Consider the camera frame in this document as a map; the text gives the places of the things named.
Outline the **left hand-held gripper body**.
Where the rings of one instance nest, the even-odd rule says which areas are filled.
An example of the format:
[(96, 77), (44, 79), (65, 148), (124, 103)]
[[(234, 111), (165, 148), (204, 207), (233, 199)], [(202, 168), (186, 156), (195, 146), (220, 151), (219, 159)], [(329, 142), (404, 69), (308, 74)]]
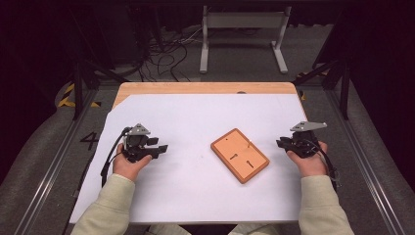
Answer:
[(151, 149), (146, 149), (150, 131), (141, 123), (131, 127), (123, 137), (123, 154), (131, 162), (136, 163), (150, 155)]

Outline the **person's legs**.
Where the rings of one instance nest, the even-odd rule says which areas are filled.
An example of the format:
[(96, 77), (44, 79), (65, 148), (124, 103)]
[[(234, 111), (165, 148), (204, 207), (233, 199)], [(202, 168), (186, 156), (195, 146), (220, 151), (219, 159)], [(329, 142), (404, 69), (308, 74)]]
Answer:
[(149, 226), (145, 235), (300, 235), (295, 224), (208, 224), (177, 225), (156, 224)]

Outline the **grey metal stand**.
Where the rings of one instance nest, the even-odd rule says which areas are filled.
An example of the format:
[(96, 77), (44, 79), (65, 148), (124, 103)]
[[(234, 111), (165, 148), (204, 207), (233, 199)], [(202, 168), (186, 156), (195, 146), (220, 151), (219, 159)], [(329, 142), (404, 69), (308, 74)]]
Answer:
[(291, 15), (291, 7), (277, 12), (211, 12), (203, 7), (203, 45), (200, 73), (208, 72), (208, 30), (210, 28), (275, 28), (277, 37), (270, 42), (280, 73), (288, 72), (281, 46)]

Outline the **aluminium floor rail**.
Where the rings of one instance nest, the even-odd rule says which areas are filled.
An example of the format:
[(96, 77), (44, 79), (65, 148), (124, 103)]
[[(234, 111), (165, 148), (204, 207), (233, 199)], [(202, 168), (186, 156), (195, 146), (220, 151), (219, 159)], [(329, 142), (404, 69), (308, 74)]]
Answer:
[(355, 161), (366, 182), (372, 198), (390, 232), (391, 235), (407, 235), (404, 231), (391, 202), (388, 199), (384, 187), (380, 183), (373, 167), (370, 165), (362, 146), (357, 140), (357, 136), (348, 120), (344, 118), (340, 110), (340, 100), (334, 91), (326, 91), (327, 99), (335, 110), (338, 120), (346, 134), (346, 138), (351, 145)]
[(40, 213), (49, 193), (56, 181), (56, 178), (59, 175), (59, 172), (62, 168), (62, 165), (68, 155), (70, 145), (74, 139), (74, 136), (80, 127), (84, 117), (86, 116), (91, 103), (93, 102), (97, 90), (88, 90), (85, 92), (85, 98), (82, 100), (80, 107), (79, 104), (76, 104), (76, 107), (79, 108), (79, 111), (75, 112), (76, 119), (73, 119), (69, 125), (69, 128), (65, 132), (65, 137), (61, 142), (57, 153), (55, 154), (52, 162), (50, 163), (45, 175), (38, 184), (37, 190), (32, 197), (32, 200), (27, 207), (23, 218), (21, 219), (18, 227), (16, 228), (14, 235), (28, 235), (31, 227), (37, 216)]

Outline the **black metal stand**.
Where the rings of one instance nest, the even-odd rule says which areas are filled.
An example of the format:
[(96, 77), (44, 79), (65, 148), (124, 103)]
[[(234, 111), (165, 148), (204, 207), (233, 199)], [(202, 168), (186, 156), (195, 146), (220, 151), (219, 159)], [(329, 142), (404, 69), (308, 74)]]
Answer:
[(349, 90), (349, 67), (346, 60), (336, 60), (323, 64), (316, 69), (306, 73), (305, 75), (297, 77), (293, 84), (294, 86), (301, 85), (310, 79), (316, 77), (323, 71), (327, 72), (327, 75), (321, 82), (324, 90), (333, 90), (338, 82), (341, 83), (340, 94), (340, 111), (345, 120), (348, 120), (347, 105), (348, 105), (348, 90)]
[(89, 90), (97, 90), (100, 85), (99, 77), (94, 71), (99, 71), (104, 77), (118, 83), (126, 82), (127, 79), (108, 69), (102, 62), (108, 49), (92, 10), (69, 7), (69, 23), (71, 29), (68, 30), (67, 39), (70, 41), (68, 49), (73, 65), (75, 99), (73, 119), (78, 120), (86, 106), (83, 85)]

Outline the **yellow black hazard tape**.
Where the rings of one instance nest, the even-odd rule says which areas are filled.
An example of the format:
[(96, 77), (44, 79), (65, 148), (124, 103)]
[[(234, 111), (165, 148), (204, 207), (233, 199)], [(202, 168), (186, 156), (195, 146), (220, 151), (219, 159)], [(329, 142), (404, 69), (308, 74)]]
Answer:
[(75, 107), (76, 104), (74, 101), (71, 101), (69, 99), (70, 94), (74, 91), (74, 83), (71, 82), (68, 87), (66, 88), (64, 95), (62, 97), (62, 99), (60, 100), (60, 102), (58, 103), (59, 107)]

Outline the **person's left hand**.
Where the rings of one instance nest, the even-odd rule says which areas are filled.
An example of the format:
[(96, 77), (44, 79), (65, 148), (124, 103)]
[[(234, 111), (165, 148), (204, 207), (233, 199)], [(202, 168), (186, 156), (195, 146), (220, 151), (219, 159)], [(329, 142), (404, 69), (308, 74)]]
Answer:
[(135, 181), (138, 177), (138, 173), (143, 169), (151, 160), (151, 156), (146, 156), (136, 163), (131, 163), (122, 153), (123, 145), (118, 144), (116, 149), (116, 157), (114, 159), (113, 173), (119, 174), (131, 181)]

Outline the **white paper sheet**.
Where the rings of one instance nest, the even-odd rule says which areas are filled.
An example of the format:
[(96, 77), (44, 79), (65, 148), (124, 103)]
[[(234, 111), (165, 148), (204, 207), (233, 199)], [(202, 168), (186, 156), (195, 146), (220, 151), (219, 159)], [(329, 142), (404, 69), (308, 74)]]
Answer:
[[(290, 135), (305, 114), (295, 94), (131, 95), (107, 115), (94, 159), (70, 220), (77, 222), (101, 190), (101, 170), (121, 131), (147, 127), (167, 150), (139, 173), (133, 223), (237, 223), (295, 221), (300, 175), (276, 141)], [(270, 160), (240, 183), (211, 150), (239, 129)]]

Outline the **person's right hand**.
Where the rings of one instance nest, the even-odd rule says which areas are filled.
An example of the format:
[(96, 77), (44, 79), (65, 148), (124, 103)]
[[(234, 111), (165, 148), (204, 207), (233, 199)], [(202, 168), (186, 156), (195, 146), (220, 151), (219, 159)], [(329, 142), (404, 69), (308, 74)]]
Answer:
[(321, 151), (314, 156), (305, 159), (300, 158), (293, 151), (287, 152), (288, 157), (298, 167), (302, 177), (328, 174), (328, 169), (322, 154), (322, 152), (327, 151), (327, 144), (324, 142), (319, 142), (319, 145), (321, 147)]

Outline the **wooden photo frame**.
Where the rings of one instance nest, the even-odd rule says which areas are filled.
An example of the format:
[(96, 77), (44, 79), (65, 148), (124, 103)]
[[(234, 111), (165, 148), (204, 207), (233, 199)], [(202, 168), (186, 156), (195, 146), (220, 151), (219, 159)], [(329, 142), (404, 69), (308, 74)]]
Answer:
[(247, 183), (270, 163), (270, 160), (238, 128), (213, 141), (210, 148), (242, 184)]

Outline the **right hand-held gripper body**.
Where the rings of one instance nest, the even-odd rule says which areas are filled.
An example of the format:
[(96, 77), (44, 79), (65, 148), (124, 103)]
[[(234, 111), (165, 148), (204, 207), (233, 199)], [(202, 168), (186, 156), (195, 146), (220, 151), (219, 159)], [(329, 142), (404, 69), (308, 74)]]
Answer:
[(325, 128), (326, 126), (326, 122), (299, 122), (291, 128), (293, 135), (289, 139), (286, 150), (296, 153), (302, 159), (314, 156), (321, 149), (314, 130)]

